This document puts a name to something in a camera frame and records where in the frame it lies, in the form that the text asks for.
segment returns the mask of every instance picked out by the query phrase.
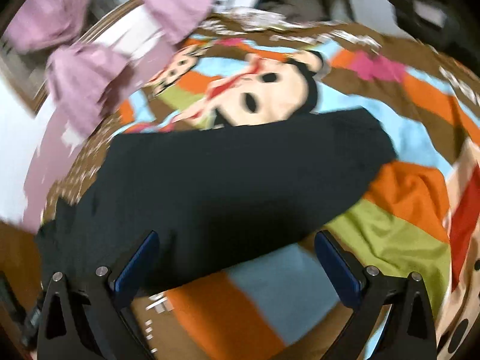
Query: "cartoon black hair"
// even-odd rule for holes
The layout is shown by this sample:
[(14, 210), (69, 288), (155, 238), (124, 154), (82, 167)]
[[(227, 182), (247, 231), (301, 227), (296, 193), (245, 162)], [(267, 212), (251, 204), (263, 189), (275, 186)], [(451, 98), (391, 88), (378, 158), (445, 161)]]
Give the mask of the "cartoon black hair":
[[(323, 55), (320, 52), (313, 51), (313, 50), (307, 50), (307, 52), (314, 54), (322, 62), (322, 67), (320, 68), (319, 71), (309, 70), (306, 64), (304, 64), (303, 62), (299, 62), (294, 58), (289, 58), (285, 61), (286, 64), (296, 66), (300, 74), (305, 78), (305, 81), (307, 82), (307, 98), (305, 99), (305, 102), (298, 109), (296, 109), (292, 113), (292, 115), (290, 115), (290, 117), (294, 115), (308, 114), (313, 109), (315, 109), (320, 99), (319, 99), (317, 83), (314, 77), (316, 77), (319, 80), (324, 76), (326, 76), (330, 71), (330, 67), (327, 65), (327, 62), (325, 61), (325, 59), (323, 58)], [(214, 110), (214, 113), (215, 113), (215, 119), (214, 119), (213, 126), (220, 126), (220, 125), (223, 125), (224, 127), (232, 126), (229, 120), (224, 115), (222, 115), (222, 113), (217, 108)]]

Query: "metal screw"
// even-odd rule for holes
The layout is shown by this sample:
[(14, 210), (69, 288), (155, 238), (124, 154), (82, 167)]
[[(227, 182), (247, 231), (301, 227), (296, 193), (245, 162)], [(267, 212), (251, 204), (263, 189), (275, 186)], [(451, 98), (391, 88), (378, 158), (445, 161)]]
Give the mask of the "metal screw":
[(54, 273), (52, 276), (53, 281), (60, 281), (63, 278), (62, 272)]
[(99, 266), (97, 270), (95, 271), (95, 274), (97, 276), (105, 276), (109, 269), (106, 266)]
[(421, 281), (422, 276), (418, 272), (412, 272), (412, 279), (415, 281)]
[(380, 273), (379, 269), (374, 266), (374, 265), (369, 265), (367, 267), (367, 273), (370, 275), (370, 276), (376, 276)]

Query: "red stripe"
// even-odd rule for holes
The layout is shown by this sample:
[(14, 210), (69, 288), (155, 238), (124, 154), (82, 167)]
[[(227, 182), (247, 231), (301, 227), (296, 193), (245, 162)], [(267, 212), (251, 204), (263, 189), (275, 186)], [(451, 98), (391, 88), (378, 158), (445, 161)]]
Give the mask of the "red stripe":
[(470, 238), (480, 214), (480, 168), (473, 170), (472, 178), (465, 187), (460, 204), (452, 217), (450, 247), (452, 250), (452, 291), (457, 288)]

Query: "blue gripper pad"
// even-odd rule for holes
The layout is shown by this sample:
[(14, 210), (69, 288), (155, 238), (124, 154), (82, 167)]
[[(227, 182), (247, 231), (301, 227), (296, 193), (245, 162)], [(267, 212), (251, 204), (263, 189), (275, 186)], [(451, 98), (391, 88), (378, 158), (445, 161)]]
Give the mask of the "blue gripper pad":
[(340, 301), (345, 307), (356, 310), (362, 301), (362, 285), (349, 269), (324, 232), (315, 235), (315, 253)]
[(114, 299), (118, 309), (128, 306), (134, 299), (146, 276), (158, 259), (160, 241), (152, 231), (115, 280)]

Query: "black fabric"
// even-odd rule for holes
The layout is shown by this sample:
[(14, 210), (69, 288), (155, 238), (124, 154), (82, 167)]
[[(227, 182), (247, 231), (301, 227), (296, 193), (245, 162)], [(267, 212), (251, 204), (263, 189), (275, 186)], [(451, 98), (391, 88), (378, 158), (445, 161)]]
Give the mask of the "black fabric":
[(119, 135), (76, 207), (60, 200), (40, 229), (44, 283), (56, 271), (71, 281), (112, 266), (154, 230), (161, 252), (144, 290), (179, 286), (300, 241), (355, 204), (394, 158), (364, 109)]

